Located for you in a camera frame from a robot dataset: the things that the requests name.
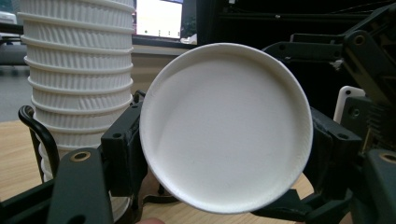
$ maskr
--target white plate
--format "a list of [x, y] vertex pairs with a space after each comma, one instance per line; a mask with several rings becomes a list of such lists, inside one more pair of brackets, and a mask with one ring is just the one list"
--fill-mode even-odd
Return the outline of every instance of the white plate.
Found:
[[140, 137], [150, 168], [182, 202], [254, 211], [302, 173], [312, 118], [293, 74], [266, 53], [211, 44], [172, 62], [148, 89]]

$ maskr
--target ribbed paper cup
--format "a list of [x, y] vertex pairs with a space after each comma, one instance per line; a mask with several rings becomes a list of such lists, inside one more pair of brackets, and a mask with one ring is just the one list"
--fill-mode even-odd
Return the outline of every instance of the ribbed paper cup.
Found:
[[71, 26], [71, 27], [87, 29], [87, 30], [107, 31], [107, 32], [115, 32], [115, 33], [130, 34], [130, 35], [134, 33], [134, 28], [132, 24], [129, 27], [109, 26], [109, 25], [95, 24], [95, 23], [68, 21], [63, 19], [39, 16], [35, 14], [23, 13], [23, 12], [19, 12], [18, 17], [20, 17], [24, 21], [37, 21], [37, 22], [43, 22], [43, 23], [49, 23], [55, 25]]
[[40, 162], [40, 168], [43, 171], [44, 175], [47, 177], [47, 179], [53, 178], [51, 169], [47, 169], [43, 160], [41, 160]]
[[21, 12], [66, 21], [130, 28], [133, 7], [111, 1], [21, 0]]
[[128, 209], [130, 203], [130, 199], [126, 197], [112, 197], [111, 198], [111, 205], [113, 208], [113, 218], [118, 220], [125, 211]]
[[60, 110], [97, 110], [123, 105], [132, 98], [131, 85], [100, 93], [95, 91], [58, 92], [33, 86], [32, 101], [36, 105]]
[[90, 51], [44, 48], [27, 44], [27, 59], [34, 63], [73, 69], [119, 69], [131, 66], [132, 50], [110, 54]]
[[31, 66], [28, 81], [37, 86], [64, 91], [110, 91], [130, 83], [131, 72], [127, 69], [115, 71], [113, 74], [73, 74], [47, 71]]
[[130, 99], [126, 102], [124, 102], [122, 105], [117, 105], [114, 107], [109, 107], [109, 108], [101, 108], [101, 109], [93, 109], [93, 110], [76, 110], [76, 109], [64, 109], [64, 108], [58, 108], [54, 106], [47, 106], [47, 105], [42, 105], [39, 104], [38, 102], [35, 101], [35, 99], [32, 96], [32, 104], [39, 109], [46, 110], [48, 112], [52, 113], [59, 113], [59, 114], [68, 114], [68, 115], [93, 115], [93, 114], [104, 114], [108, 113], [111, 111], [116, 111], [118, 109], [126, 108], [130, 105], [132, 102], [133, 97], [132, 94], [130, 94]]
[[35, 109], [34, 119], [42, 123], [44, 126], [77, 129], [77, 130], [92, 130], [104, 129], [110, 127], [114, 121], [125, 111], [125, 107], [118, 108], [115, 111], [108, 111], [101, 114], [90, 115], [69, 115], [52, 113], [40, 108]]
[[50, 72], [55, 72], [55, 73], [66, 73], [66, 74], [81, 74], [81, 75], [91, 75], [91, 74], [96, 74], [96, 75], [108, 75], [108, 74], [116, 74], [120, 72], [130, 72], [133, 64], [130, 63], [129, 66], [127, 67], [122, 67], [122, 68], [110, 68], [110, 69], [76, 69], [76, 68], [66, 68], [66, 67], [59, 67], [51, 64], [42, 64], [42, 63], [36, 63], [31, 60], [29, 60], [26, 56], [23, 58], [26, 64], [28, 64], [30, 67], [41, 69], [41, 70], [46, 70]]
[[44, 182], [47, 182], [47, 181], [49, 181], [49, 180], [52, 179], [52, 175], [51, 175], [51, 176], [48, 176], [48, 175], [45, 175], [45, 174], [44, 174], [43, 179], [44, 179]]
[[132, 47], [132, 36], [129, 33], [77, 28], [56, 22], [24, 20], [23, 31], [26, 37], [47, 43], [101, 49], [130, 49]]
[[105, 133], [60, 133], [49, 130], [58, 147], [86, 147], [95, 145]]
[[124, 4], [134, 9], [134, 0], [111, 0], [112, 2]]

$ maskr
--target hole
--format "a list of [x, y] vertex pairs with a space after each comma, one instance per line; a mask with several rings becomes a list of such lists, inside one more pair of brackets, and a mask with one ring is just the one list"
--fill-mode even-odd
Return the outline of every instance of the hole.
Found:
[[85, 223], [85, 217], [83, 215], [78, 215], [75, 217], [72, 217], [67, 224], [81, 224]]
[[346, 135], [346, 134], [344, 134], [344, 133], [339, 133], [339, 134], [337, 134], [338, 135], [338, 137], [340, 137], [340, 138], [342, 138], [342, 139], [348, 139], [349, 137]]
[[85, 158], [85, 157], [87, 157], [87, 153], [85, 153], [85, 152], [83, 152], [83, 153], [78, 153], [78, 154], [75, 155], [75, 158], [76, 158], [77, 160], [81, 160], [81, 159], [83, 159], [83, 158]]
[[361, 111], [356, 107], [350, 107], [347, 112], [353, 119], [357, 118], [361, 114]]
[[91, 156], [91, 152], [88, 151], [82, 151], [74, 154], [71, 158], [70, 161], [85, 161]]
[[396, 164], [396, 157], [393, 156], [393, 155], [390, 155], [388, 153], [382, 153], [382, 154], [379, 155], [379, 157], [381, 157], [381, 159], [384, 160], [384, 161]]
[[364, 44], [364, 41], [365, 41], [366, 39], [364, 38], [364, 36], [362, 36], [362, 35], [357, 35], [356, 37], [355, 37], [355, 39], [354, 39], [354, 42], [355, 42], [355, 44], [356, 45], [362, 45], [362, 44]]
[[114, 138], [119, 138], [119, 137], [122, 137], [122, 134], [120, 134], [120, 133], [114, 133], [114, 134], [113, 134], [113, 137], [114, 137]]

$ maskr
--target black plastic part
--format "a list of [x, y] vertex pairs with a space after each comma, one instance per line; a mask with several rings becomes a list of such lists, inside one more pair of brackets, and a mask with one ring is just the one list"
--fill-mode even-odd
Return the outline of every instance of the black plastic part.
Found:
[[24, 57], [27, 53], [26, 45], [7, 45], [5, 43], [15, 43], [21, 42], [20, 39], [0, 39], [0, 65], [12, 66], [12, 65], [22, 65], [26, 66], [26, 62], [24, 61]]
[[101, 138], [102, 150], [111, 170], [112, 196], [137, 197], [148, 173], [139, 136], [139, 118], [143, 103], [131, 105]]
[[141, 90], [137, 90], [134, 93], [134, 104], [137, 104], [137, 103], [139, 103], [141, 101], [140, 100], [140, 96], [142, 96], [144, 98], [146, 96], [146, 93], [141, 91]]
[[98, 149], [81, 148], [62, 158], [47, 223], [113, 223]]
[[340, 124], [365, 139], [368, 129], [367, 119], [373, 103], [365, 96], [347, 97]]
[[305, 221], [306, 215], [312, 208], [302, 203], [297, 190], [289, 189], [282, 197], [262, 209], [252, 212], [259, 217], [280, 218], [291, 221]]
[[2, 33], [23, 35], [23, 25], [0, 22], [0, 27]]
[[377, 224], [396, 221], [396, 152], [372, 149], [363, 165], [367, 184], [378, 212]]
[[396, 107], [372, 105], [368, 126], [375, 137], [374, 148], [396, 150]]
[[327, 63], [341, 59], [342, 45], [322, 43], [278, 42], [263, 49], [283, 63]]
[[361, 138], [311, 107], [314, 142], [304, 174], [325, 199], [346, 197], [350, 170], [361, 149]]
[[349, 202], [351, 193], [349, 192], [343, 200], [331, 200], [326, 203], [316, 204], [315, 209], [306, 215], [306, 224], [336, 224], [349, 212]]
[[41, 180], [43, 181], [43, 171], [40, 168], [41, 156], [38, 152], [38, 146], [40, 144], [40, 141], [37, 139], [36, 136], [38, 135], [38, 137], [41, 139], [41, 143], [47, 151], [47, 155], [49, 157], [49, 166], [52, 176], [54, 178], [57, 175], [60, 159], [55, 139], [52, 137], [52, 134], [44, 125], [42, 125], [40, 122], [33, 118], [34, 113], [35, 111], [31, 106], [24, 105], [20, 108], [18, 116], [20, 120], [30, 129], [30, 135], [32, 137], [33, 147], [35, 150], [35, 159], [37, 161], [37, 167], [39, 168], [38, 170], [40, 172]]
[[394, 64], [366, 31], [346, 35], [345, 66], [377, 105], [396, 106]]
[[0, 223], [45, 223], [53, 184], [50, 180], [0, 203]]
[[378, 213], [372, 203], [363, 203], [357, 197], [350, 200], [350, 213], [354, 224], [373, 224], [378, 219]]

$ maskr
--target stack of paper cups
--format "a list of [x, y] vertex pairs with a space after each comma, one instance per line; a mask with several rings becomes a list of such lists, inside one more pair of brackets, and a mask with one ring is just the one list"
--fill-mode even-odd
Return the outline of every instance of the stack of paper cups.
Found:
[[[21, 0], [35, 119], [60, 157], [99, 147], [101, 136], [132, 102], [133, 0]], [[44, 179], [49, 158], [39, 146]], [[118, 220], [129, 198], [111, 198]]]

